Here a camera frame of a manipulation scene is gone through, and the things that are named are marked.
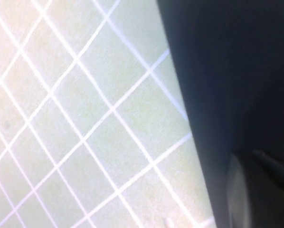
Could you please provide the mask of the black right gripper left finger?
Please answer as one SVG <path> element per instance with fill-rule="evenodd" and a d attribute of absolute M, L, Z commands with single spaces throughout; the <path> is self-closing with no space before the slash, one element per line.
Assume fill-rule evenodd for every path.
<path fill-rule="evenodd" d="M 284 160 L 266 153 L 284 165 Z M 230 156 L 227 207 L 231 228 L 284 228 L 284 188 L 268 175 L 252 152 Z"/>

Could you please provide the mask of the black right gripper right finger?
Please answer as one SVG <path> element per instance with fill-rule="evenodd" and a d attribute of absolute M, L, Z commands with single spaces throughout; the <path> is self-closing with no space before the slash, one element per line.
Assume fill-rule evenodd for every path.
<path fill-rule="evenodd" d="M 253 150 L 252 155 L 268 175 L 284 188 L 284 165 L 264 151 Z"/>

